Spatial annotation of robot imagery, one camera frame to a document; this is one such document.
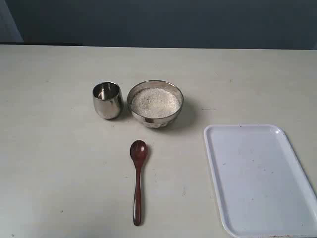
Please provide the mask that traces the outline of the white plastic tray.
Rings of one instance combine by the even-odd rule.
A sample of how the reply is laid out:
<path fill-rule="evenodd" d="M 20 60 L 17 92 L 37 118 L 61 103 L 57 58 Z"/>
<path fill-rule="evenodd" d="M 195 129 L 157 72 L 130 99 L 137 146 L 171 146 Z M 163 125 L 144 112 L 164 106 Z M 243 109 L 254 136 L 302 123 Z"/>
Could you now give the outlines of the white plastic tray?
<path fill-rule="evenodd" d="M 209 125 L 204 140 L 221 222 L 231 237 L 316 237 L 317 198 L 281 128 Z"/>

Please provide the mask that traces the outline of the white rice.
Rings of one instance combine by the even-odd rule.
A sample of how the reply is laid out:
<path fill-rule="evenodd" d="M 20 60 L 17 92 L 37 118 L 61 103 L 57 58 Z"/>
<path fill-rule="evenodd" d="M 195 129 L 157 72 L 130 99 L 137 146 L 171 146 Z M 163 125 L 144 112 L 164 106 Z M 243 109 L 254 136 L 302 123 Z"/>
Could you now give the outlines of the white rice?
<path fill-rule="evenodd" d="M 175 95 L 161 88 L 144 89 L 137 93 L 131 103 L 136 114 L 152 119 L 168 117 L 180 109 Z"/>

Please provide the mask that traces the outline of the dark red wooden spoon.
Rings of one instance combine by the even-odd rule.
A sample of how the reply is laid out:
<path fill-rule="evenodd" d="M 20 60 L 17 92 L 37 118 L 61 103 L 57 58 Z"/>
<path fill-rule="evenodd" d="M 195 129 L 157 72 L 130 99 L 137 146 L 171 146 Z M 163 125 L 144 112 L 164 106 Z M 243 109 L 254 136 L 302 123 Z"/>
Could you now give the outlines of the dark red wooden spoon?
<path fill-rule="evenodd" d="M 141 171 L 148 155 L 148 147 L 142 140 L 136 140 L 130 147 L 130 157 L 135 166 L 136 183 L 133 204 L 133 223 L 139 226 L 142 221 L 142 192 L 141 192 Z"/>

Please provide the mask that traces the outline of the steel cup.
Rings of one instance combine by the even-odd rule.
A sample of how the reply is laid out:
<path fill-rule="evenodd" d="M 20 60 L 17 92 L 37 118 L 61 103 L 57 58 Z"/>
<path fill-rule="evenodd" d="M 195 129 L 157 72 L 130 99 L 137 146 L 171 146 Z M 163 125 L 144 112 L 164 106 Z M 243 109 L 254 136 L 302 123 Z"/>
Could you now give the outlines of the steel cup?
<path fill-rule="evenodd" d="M 123 111 L 124 100 L 116 83 L 99 83 L 93 88 L 92 95 L 95 111 L 101 118 L 115 119 Z"/>

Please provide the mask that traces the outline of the steel bowl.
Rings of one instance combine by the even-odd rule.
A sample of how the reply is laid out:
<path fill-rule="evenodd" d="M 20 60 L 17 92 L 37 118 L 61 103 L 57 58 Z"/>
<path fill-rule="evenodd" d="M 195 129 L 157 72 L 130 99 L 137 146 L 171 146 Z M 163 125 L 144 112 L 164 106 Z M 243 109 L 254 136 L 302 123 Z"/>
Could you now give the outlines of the steel bowl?
<path fill-rule="evenodd" d="M 139 93 L 140 91 L 142 91 L 144 89 L 150 89 L 150 88 L 165 89 L 166 91 L 175 95 L 180 103 L 180 109 L 168 117 L 159 118 L 159 119 L 145 118 L 145 117 L 142 117 L 142 116 L 136 114 L 131 109 L 131 103 L 132 103 L 134 96 L 137 93 Z M 141 123 L 144 126 L 149 127 L 149 128 L 164 127 L 164 126 L 167 126 L 168 124 L 172 123 L 173 121 L 175 121 L 182 110 L 183 103 L 184 103 L 184 97 L 183 97 L 183 93 L 181 92 L 181 90 L 177 86 L 175 86 L 174 84 L 166 82 L 166 81 L 162 81 L 162 80 L 148 80 L 148 81 L 141 82 L 141 83 L 135 85 L 130 90 L 130 92 L 128 93 L 128 96 L 127 96 L 127 105 L 128 105 L 129 111 L 131 112 L 131 115 L 139 123 Z"/>

